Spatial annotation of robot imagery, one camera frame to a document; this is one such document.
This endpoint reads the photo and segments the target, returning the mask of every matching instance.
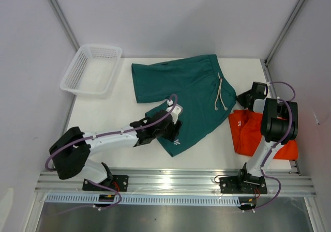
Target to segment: white table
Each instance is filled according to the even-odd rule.
[[[69,128],[79,126],[82,131],[119,129],[144,117],[145,112],[162,102],[137,104],[134,96],[131,64],[154,64],[176,58],[122,58],[121,70],[113,92],[106,99],[77,97],[69,121]],[[218,59],[224,77],[237,95],[251,88],[253,81],[265,82],[259,59]],[[235,110],[241,109],[238,104]],[[120,148],[92,157],[109,167],[172,168],[172,169],[235,169],[249,160],[234,152],[229,121],[185,152],[171,157],[157,140],[135,148]],[[269,169],[288,171],[288,160],[272,160]]]

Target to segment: black mounting plate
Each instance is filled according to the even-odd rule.
[[[224,194],[255,194],[254,189],[258,189],[260,194],[267,194],[267,185],[263,179],[260,185],[241,183],[239,185],[239,179],[237,176],[234,177],[220,177],[219,185],[221,187],[221,193]]]
[[[119,187],[119,191],[126,192],[128,190],[129,176],[128,175],[113,175],[113,177],[114,177],[113,181],[107,187],[116,190],[116,186],[114,185],[114,182],[116,182]],[[82,189],[83,189],[83,191],[95,191],[95,192],[107,191],[105,188],[100,188],[100,187],[97,187],[97,186],[91,184],[90,182],[86,181],[86,179],[84,179]]]

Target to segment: metal floor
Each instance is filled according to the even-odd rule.
[[[267,198],[259,198],[258,205]],[[236,207],[119,205],[97,211],[82,208],[62,215],[76,204],[45,203],[37,231],[300,231],[313,232],[303,198],[280,197],[256,213]]]

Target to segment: robotic arm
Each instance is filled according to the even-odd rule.
[[[267,85],[254,82],[252,89],[237,97],[238,102],[250,111],[262,113],[260,132],[262,139],[253,157],[244,164],[237,176],[221,177],[221,193],[254,194],[259,190],[267,194],[263,169],[266,169],[276,153],[298,133],[298,108],[296,102],[287,101],[289,108],[277,99],[266,98]]]
[[[178,120],[182,111],[180,105],[168,100],[166,110],[159,111],[153,117],[132,122],[118,131],[96,133],[82,132],[79,127],[70,128],[49,150],[51,155],[54,154],[52,159],[59,178],[79,176],[109,187],[114,177],[108,166],[94,162],[89,157],[103,151],[148,144],[161,136],[173,142],[182,126]],[[72,143],[72,146],[55,155],[58,150]]]

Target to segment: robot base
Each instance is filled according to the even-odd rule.
[[[126,192],[128,190],[129,176],[113,175],[112,180],[106,179],[105,181],[103,181],[100,184],[103,185],[104,187],[109,187],[109,188],[116,190],[116,186],[115,186],[114,182],[117,183],[120,192]],[[97,186],[91,184],[86,179],[84,179],[82,189],[83,189],[83,191],[94,191],[94,192],[104,192],[104,191],[107,192],[108,191],[105,188],[97,187]]]
[[[256,194],[256,189],[260,194],[268,193],[264,177],[256,177],[247,173],[246,163],[238,176],[220,177],[219,183],[221,193],[224,194]]]

